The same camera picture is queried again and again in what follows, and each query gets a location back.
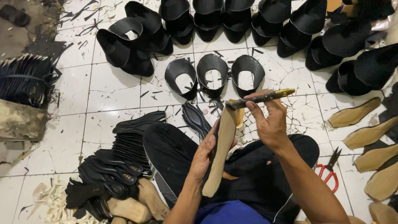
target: person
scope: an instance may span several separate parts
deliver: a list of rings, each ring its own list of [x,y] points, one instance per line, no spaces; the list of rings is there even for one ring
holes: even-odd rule
[[[312,224],[350,223],[338,199],[311,169],[319,157],[317,143],[302,134],[287,135],[287,110],[280,99],[264,104],[267,118],[257,104],[246,103],[260,139],[226,161],[219,189],[211,198],[201,195],[201,185],[216,144],[217,122],[199,146],[170,124],[155,124],[145,131],[145,151],[171,208],[163,224],[286,224],[294,222],[300,208]]]

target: fingernail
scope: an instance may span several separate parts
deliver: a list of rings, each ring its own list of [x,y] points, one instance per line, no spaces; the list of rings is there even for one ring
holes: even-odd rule
[[[254,109],[254,103],[252,101],[246,102],[246,107],[251,111]]]

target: white tile floor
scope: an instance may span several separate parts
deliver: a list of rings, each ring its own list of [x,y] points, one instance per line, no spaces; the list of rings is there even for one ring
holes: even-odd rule
[[[87,2],[89,1],[76,0],[73,4],[67,4],[65,11],[76,13]],[[139,0],[139,2],[155,11],[158,11],[160,5],[158,0]],[[257,10],[258,2],[259,0],[255,1],[253,10]],[[303,0],[294,1],[293,9],[297,9],[303,2]],[[97,21],[103,20],[98,25],[99,28],[108,28],[112,22],[124,17],[126,3],[127,1],[122,0],[98,0],[97,4],[90,5],[90,10],[104,7],[99,13],[84,21],[83,18],[92,13],[84,11],[78,19],[65,22],[62,28],[59,28],[57,39],[74,43],[58,63],[58,68],[63,73],[56,83],[60,100],[59,103],[55,101],[50,105],[49,113],[52,119],[47,123],[44,140],[33,146],[34,152],[14,167],[8,164],[0,166],[0,198],[7,202],[0,205],[2,223],[42,223],[45,207],[40,208],[28,220],[26,218],[31,211],[30,207],[20,214],[23,207],[33,203],[33,189],[41,182],[49,185],[50,178],[60,173],[60,178],[64,180],[76,177],[76,169],[82,158],[91,155],[99,148],[111,147],[114,137],[112,129],[120,121],[138,118],[151,111],[165,110],[168,123],[182,127],[181,130],[199,143],[198,133],[191,128],[183,127],[186,124],[182,120],[180,109],[186,100],[169,88],[164,80],[164,71],[167,64],[177,58],[189,57],[196,66],[203,55],[214,53],[214,50],[218,51],[226,62],[234,61],[243,54],[253,55],[265,70],[265,79],[258,90],[267,88],[297,90],[292,96],[282,99],[288,109],[288,133],[302,133],[314,138],[320,147],[319,163],[327,163],[337,146],[343,148],[334,167],[340,183],[336,196],[347,214],[355,215],[368,224],[371,223],[368,211],[371,200],[363,192],[363,188],[372,172],[359,173],[356,170],[352,161],[362,153],[362,149],[349,150],[342,139],[358,128],[377,124],[377,115],[385,108],[380,106],[358,124],[345,128],[334,129],[327,119],[341,109],[358,106],[375,96],[383,98],[381,91],[373,91],[358,97],[328,93],[325,83],[334,67],[310,72],[304,65],[304,51],[282,59],[276,54],[276,38],[266,46],[258,47],[248,32],[239,43],[234,44],[226,39],[222,29],[211,43],[203,42],[194,34],[192,42],[187,45],[175,43],[173,55],[156,54],[157,59],[152,58],[155,72],[151,77],[126,74],[106,62],[103,51],[96,42],[95,29],[86,35],[75,36],[84,28],[91,26],[94,18]],[[387,88],[384,94],[388,94],[390,89]],[[203,97],[204,101],[198,95],[193,104],[207,112],[205,118],[213,124],[221,111],[213,111],[214,103],[209,102],[206,95]],[[231,80],[225,84],[221,98],[222,100],[238,98]],[[260,106],[267,114],[264,105]],[[255,120],[247,109],[244,125],[238,129],[236,135],[239,140],[237,147],[243,147],[258,139]],[[385,136],[382,140],[388,144],[392,143]],[[328,184],[334,187],[334,180]],[[301,213],[299,219],[303,218],[305,215]]]

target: tan insole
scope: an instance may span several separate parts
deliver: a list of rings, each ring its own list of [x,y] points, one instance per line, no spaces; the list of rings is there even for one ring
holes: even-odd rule
[[[127,224],[127,220],[121,217],[114,217],[111,224]]]
[[[138,181],[140,183],[138,185],[140,189],[138,200],[149,208],[156,220],[164,220],[166,215],[170,213],[170,209],[160,198],[155,185],[145,178]]]
[[[126,200],[111,198],[107,203],[111,214],[114,216],[121,216],[137,223],[147,222],[152,219],[149,209],[133,198]]]
[[[373,149],[358,157],[354,163],[359,172],[376,170],[387,160],[398,154],[398,144],[387,148]]]
[[[375,173],[365,186],[365,193],[377,200],[384,200],[398,188],[398,162]]]
[[[368,113],[380,106],[380,104],[381,99],[375,97],[360,106],[347,108],[333,114],[328,121],[335,128],[350,126],[358,123]]]
[[[237,123],[235,111],[225,106],[219,122],[217,152],[211,164],[209,178],[202,189],[202,195],[207,197],[213,197],[220,186],[225,159],[235,138]]]
[[[350,149],[357,149],[375,143],[398,122],[398,116],[373,127],[360,128],[349,134],[343,142]]]
[[[369,205],[369,212],[377,224],[398,223],[398,213],[386,204],[373,202]]]

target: black fabric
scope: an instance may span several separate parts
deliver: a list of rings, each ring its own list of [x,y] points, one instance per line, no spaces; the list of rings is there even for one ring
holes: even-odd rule
[[[301,134],[290,135],[289,139],[309,167],[313,167],[319,157],[317,143]],[[169,193],[163,194],[172,208],[182,190],[198,145],[170,124],[155,124],[144,133],[144,147],[161,177],[160,191]],[[239,178],[222,179],[216,194],[212,198],[203,197],[200,207],[215,202],[240,200],[271,222],[293,223],[300,207],[294,202],[279,161],[260,140],[232,155],[224,170]]]

